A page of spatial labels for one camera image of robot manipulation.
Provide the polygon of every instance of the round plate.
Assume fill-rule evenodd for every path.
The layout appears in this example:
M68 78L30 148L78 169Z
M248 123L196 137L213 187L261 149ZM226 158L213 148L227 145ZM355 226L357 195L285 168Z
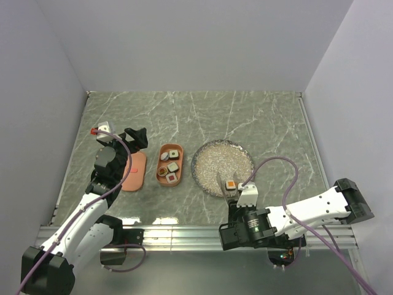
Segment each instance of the round plate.
M240 144L229 140L214 140L197 150L191 161L191 173L202 189L215 197L223 197L217 173L223 181L236 177L245 181L252 173L254 163L250 154Z

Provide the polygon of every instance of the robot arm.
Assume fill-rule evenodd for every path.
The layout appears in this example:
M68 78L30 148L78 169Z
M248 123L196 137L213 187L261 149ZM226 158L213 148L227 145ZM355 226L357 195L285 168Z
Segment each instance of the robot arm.
M256 209L258 190L254 183L238 186L238 201L229 202L228 223L219 228L223 250L242 246L291 249L306 245L304 227L291 219L282 206ZM374 217L370 207L349 179L340 179L326 192L287 206L292 215L312 228L334 221L353 224Z
M97 129L115 134L114 127L109 122L99 124ZM126 141L126 134L134 140ZM117 136L127 145L131 153L147 147L145 128L138 131L127 128L125 133ZM110 190L123 178L128 158L127 151L111 136L99 133L96 139L104 147L97 152L91 181L78 207L41 247L29 247L23 254L21 280L27 276L37 261L47 254L54 243L57 243L23 287L22 291L26 294L70 294L79 271L101 248L108 244L124 244L125 240L130 242L130 237L134 235L135 229L123 229L121 219L104 215L121 190L119 186L110 193ZM58 236L65 229L67 231L59 241Z

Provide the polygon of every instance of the orange plate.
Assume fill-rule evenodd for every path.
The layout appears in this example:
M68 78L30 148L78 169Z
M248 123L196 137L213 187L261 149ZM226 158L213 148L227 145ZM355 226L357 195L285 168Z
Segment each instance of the orange plate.
M122 190L126 192L134 192L143 186L143 179L145 177L146 170L146 155L143 152L136 152L131 155L133 159L133 165L131 167L131 172L124 181ZM124 169L124 174L127 172L129 161Z
M162 155L163 152L169 152L171 149L177 149L179 151L179 159L178 160L167 160L167 161L161 161L160 156ZM177 177L177 181L174 183L168 183L166 180L165 176L159 176L157 174L158 168L161 166L168 166L168 164L176 162L177 166L179 166L179 171L175 172L175 175ZM181 177L182 177L182 164L183 164L183 148L176 144L176 143L167 143L164 144L161 149L160 153L158 154L158 163L157 163L157 169L155 170L155 177L157 178L157 181L162 185L162 186L177 186L180 183Z

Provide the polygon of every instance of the marble table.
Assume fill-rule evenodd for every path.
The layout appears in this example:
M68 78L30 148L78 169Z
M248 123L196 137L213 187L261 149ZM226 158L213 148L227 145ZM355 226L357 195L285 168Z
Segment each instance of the marble table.
M325 190L305 118L295 92L92 92L87 101L69 171L61 192L54 225L62 224L75 209L90 179L100 145L89 131L111 120L116 129L147 128L149 147L143 188L121 192L107 214L125 224L219 224L227 219L222 198L212 197L191 176L194 153L211 140L234 141L251 154L257 165L273 155L297 163L300 176L288 203ZM155 179L160 146L178 143L184 148L182 181L162 187ZM258 207L281 204L292 180L293 168L280 160L261 168L255 182Z

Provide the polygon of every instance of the white wall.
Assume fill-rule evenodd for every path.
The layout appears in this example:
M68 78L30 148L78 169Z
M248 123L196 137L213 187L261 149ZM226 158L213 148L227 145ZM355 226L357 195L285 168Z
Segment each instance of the white wall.
M352 0L37 0L87 90L304 91Z
M371 284L392 294L393 1L355 0L305 92L332 184L354 180L375 214L354 232Z
M0 289L52 216L86 93L39 6L0 0Z

